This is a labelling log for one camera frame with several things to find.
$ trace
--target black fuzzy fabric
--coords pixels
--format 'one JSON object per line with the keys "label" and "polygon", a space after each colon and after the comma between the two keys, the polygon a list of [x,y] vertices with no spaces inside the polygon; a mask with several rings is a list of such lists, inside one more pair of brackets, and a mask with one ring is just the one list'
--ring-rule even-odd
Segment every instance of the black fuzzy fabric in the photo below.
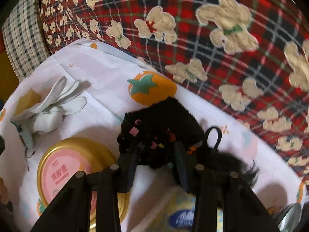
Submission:
{"label": "black fuzzy fabric", "polygon": [[[220,129],[214,128],[220,132],[218,145],[222,133]],[[135,136],[130,133],[132,129],[138,130]],[[252,186],[258,170],[254,167],[247,169],[235,156],[210,148],[207,145],[208,134],[209,131],[205,134],[186,108],[175,98],[169,97],[148,108],[126,113],[117,141],[121,154],[129,151],[132,145],[138,146],[139,164],[149,165],[154,169],[167,163],[174,163],[174,142],[181,141],[186,152],[195,156],[198,163],[221,173],[238,172]],[[200,141],[203,141],[202,146],[192,152],[190,147]]]}

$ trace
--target checkered fabric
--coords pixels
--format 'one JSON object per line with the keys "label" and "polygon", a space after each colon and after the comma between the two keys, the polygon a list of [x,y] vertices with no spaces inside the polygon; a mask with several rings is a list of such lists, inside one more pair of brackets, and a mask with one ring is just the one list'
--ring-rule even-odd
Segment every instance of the checkered fabric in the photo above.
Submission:
{"label": "checkered fabric", "polygon": [[[218,4],[218,0],[41,0],[41,16],[52,53],[81,37],[105,41],[129,55],[142,57],[171,79],[173,75],[166,66],[199,59],[207,80],[197,79],[195,83],[185,80],[182,85],[237,120],[250,124],[251,130],[273,147],[309,185],[309,137],[305,130],[309,94],[291,85],[289,74],[293,69],[284,54],[288,42],[294,42],[301,52],[303,41],[309,39],[309,25],[292,0],[236,1],[245,5],[252,15],[247,30],[258,41],[255,51],[229,55],[210,40],[210,33],[217,26],[213,21],[207,25],[199,23],[196,11],[203,4]],[[146,19],[156,6],[161,6],[175,19],[177,38],[172,43],[156,39],[153,22]],[[136,19],[147,21],[150,37],[140,37],[141,32],[134,24]],[[112,20],[121,24],[123,35],[109,37],[107,29],[111,28]],[[116,40],[130,44],[125,49],[125,44],[119,47]],[[263,95],[251,98],[243,111],[234,110],[219,88],[225,84],[239,86],[237,92],[243,95],[241,87],[246,78],[253,78]],[[269,107],[274,107],[278,116],[271,120],[259,118],[258,113]],[[281,117],[291,122],[291,128],[271,131],[263,127]],[[281,137],[285,137],[284,146],[278,143]],[[295,139],[302,142],[300,146],[295,145]]]}
{"label": "checkered fabric", "polygon": [[5,49],[19,81],[50,56],[41,24],[38,0],[20,0],[2,28]]}

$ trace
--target gold lid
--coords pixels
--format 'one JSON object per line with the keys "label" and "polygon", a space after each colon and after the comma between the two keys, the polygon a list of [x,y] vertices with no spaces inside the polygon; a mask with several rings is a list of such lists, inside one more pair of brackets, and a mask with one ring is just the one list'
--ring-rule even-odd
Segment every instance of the gold lid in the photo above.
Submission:
{"label": "gold lid", "polygon": [[[43,193],[42,186],[42,173],[44,170],[44,166],[48,159],[57,151],[67,149],[73,150],[79,153],[85,160],[87,160],[91,166],[91,171],[86,173],[96,173],[102,171],[105,167],[116,163],[115,157],[112,153],[102,144],[93,142],[87,138],[67,138],[64,139],[57,144],[51,146],[42,156],[41,161],[38,166],[37,172],[37,186],[40,198],[45,207],[48,205],[48,201]],[[118,193],[118,210],[119,210],[119,218],[120,222],[122,222],[128,212],[129,208],[129,193]],[[95,231],[95,211],[90,216],[90,232]]]}

